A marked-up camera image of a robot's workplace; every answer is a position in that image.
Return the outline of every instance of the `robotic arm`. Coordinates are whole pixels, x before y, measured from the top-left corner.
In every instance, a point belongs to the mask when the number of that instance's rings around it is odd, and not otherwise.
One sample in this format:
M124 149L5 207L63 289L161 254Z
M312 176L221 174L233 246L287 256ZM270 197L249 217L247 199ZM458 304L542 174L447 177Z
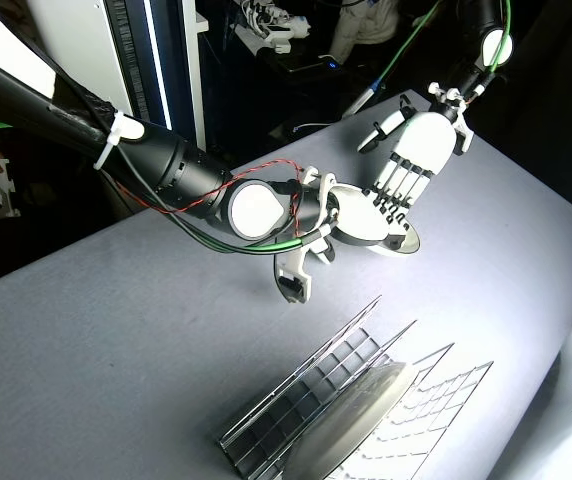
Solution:
M404 106L376 124L360 151L376 147L397 128L404 131L369 190L339 183L332 173L314 167L303 170L294 162L288 163L296 168L296 180L264 181L233 175L176 133L116 112L0 22L0 121L97 158L96 169L212 250L275 256L277 285L291 302L310 298L312 279L303 269L309 251L324 263L333 261L331 234L385 254L419 248L406 214L443 168L458 135L465 137L463 149L470 143L462 114L467 101L483 92L486 78L481 70L463 91L432 85L436 99L431 111L417 113ZM222 241L177 213L204 219L251 243Z

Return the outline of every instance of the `dark background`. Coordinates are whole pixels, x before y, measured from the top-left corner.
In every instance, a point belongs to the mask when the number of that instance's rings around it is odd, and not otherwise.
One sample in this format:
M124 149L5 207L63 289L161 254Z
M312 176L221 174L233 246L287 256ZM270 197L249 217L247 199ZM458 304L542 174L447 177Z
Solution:
M309 38L293 41L293 56L306 62L326 53L339 9L312 0L278 3L312 25ZM428 83L448 78L462 45L454 2L444 3L369 105L408 88L425 94ZM501 69L503 78L473 104L468 123L572 203L572 0L513 3L515 54ZM30 19L16 8L19 0L0 4L1 14L30 29ZM197 0L210 24L199 40L210 153L234 168L315 130L293 133L298 124L338 120L406 39L413 15L431 4L405 2L392 40L357 46L339 71L301 76L280 70L280 59L268 49L255 58L235 35L224 38L224 25L237 16L232 1ZM22 212L0 221L0 276L137 210L121 203L92 170L92 159L45 138L0 130L0 150L11 159Z

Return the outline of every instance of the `wire grid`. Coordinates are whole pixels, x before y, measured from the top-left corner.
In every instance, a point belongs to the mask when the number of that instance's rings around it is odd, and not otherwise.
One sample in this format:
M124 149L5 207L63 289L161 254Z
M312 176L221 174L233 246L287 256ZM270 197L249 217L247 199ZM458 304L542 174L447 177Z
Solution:
M366 369L390 361L386 350L415 322L380 345L362 326L378 301L369 304L220 440L243 478L277 478L283 467L281 458L341 390Z
M326 480L410 480L492 366L429 386L426 377L453 344L415 362L420 372L375 431Z

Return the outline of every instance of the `gray table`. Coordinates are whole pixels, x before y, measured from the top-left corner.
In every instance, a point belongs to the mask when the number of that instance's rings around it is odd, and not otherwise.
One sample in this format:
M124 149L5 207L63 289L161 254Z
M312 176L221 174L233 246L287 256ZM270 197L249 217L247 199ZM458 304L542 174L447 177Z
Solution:
M395 106L266 159L367 185L389 144L355 145ZM150 211L0 279L0 479L236 478L220 427L380 293L383 328L419 319L397 358L454 341L454 361L495 361L421 470L485 478L572 326L572 206L477 138L411 220L416 255L309 261L306 305L270 258L206 251Z

